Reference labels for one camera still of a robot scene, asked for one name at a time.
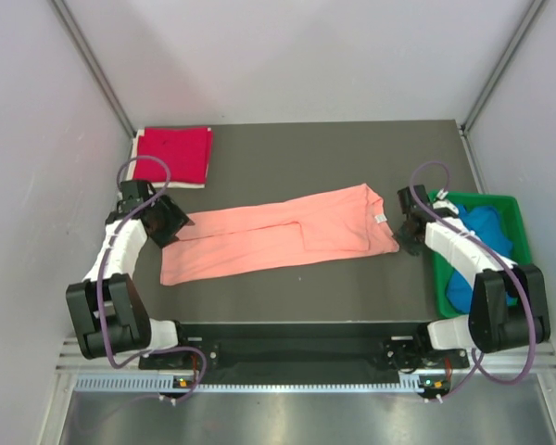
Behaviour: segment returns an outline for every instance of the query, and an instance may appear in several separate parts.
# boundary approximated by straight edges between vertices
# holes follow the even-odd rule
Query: table surface
[[[475,191],[454,121],[222,125],[205,189],[169,194],[186,212],[280,202],[366,183],[385,199],[392,230],[403,221],[397,191],[412,171],[442,160],[451,189]],[[437,168],[420,178],[444,184]],[[161,252],[143,248],[134,273],[152,318],[181,322],[424,321],[436,318],[432,254],[328,261],[162,286]]]

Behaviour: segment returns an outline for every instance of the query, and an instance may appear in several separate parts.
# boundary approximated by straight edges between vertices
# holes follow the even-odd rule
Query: blue cloth
[[[494,207],[476,207],[470,212],[464,206],[457,206],[457,208],[460,211],[460,219],[469,230],[473,230],[485,244],[503,257],[511,257],[512,241],[502,233],[500,216]],[[472,288],[465,278],[454,271],[447,285],[447,298],[457,312],[469,313],[472,294]],[[513,299],[507,295],[507,303],[511,300]]]

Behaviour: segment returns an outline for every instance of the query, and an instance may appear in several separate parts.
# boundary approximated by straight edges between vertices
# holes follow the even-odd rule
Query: white backdrop
[[[45,0],[0,2],[0,444],[36,443],[129,141]]]
[[[67,0],[147,124],[463,121],[527,0]]]
[[[556,349],[556,0],[516,54],[472,130],[491,193],[519,199],[546,278]]]

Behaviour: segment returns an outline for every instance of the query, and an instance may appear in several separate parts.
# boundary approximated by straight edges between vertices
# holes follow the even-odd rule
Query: black robot arm segment
[[[106,355],[98,320],[96,282],[103,255],[108,249],[102,278],[107,330],[113,352],[169,348],[181,342],[177,322],[161,322],[148,317],[132,276],[140,250],[148,238],[164,248],[176,241],[176,233],[191,221],[170,197],[163,195],[119,228],[123,218],[152,197],[155,189],[148,181],[133,180],[122,182],[120,191],[121,199],[107,217],[106,237],[95,265],[80,283],[70,285],[66,290],[74,331],[82,355],[87,359]]]
[[[452,203],[444,198],[431,202],[423,185],[417,185],[415,191],[423,204],[456,227],[461,235],[423,211],[406,187],[398,191],[406,221],[397,231],[396,240],[412,255],[418,255],[423,246],[439,253],[474,290],[469,316],[426,324],[417,338],[421,347],[427,351],[476,346],[483,352],[496,352],[526,346],[529,326],[523,303],[517,299],[515,306],[507,305],[506,295],[518,297],[518,293],[502,265],[463,236],[469,231]],[[550,318],[542,272],[534,264],[517,265],[499,257],[524,288],[533,314],[536,343],[547,341],[550,339]]]

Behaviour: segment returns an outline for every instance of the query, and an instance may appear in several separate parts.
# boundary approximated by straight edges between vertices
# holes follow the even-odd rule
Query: green basket
[[[428,196],[431,200],[436,198],[437,191],[430,192]],[[498,195],[479,195],[477,193],[449,192],[447,199],[453,204],[461,204],[469,211],[474,207],[492,206],[500,216],[500,227],[502,232],[512,241],[513,247],[511,260],[518,264],[531,263],[531,253],[525,236],[523,219],[519,211],[519,204],[514,197],[504,197]],[[441,316],[453,318],[462,313],[455,311],[447,299],[447,284],[453,275],[451,265],[438,253],[434,256],[435,270],[435,292],[436,308]]]

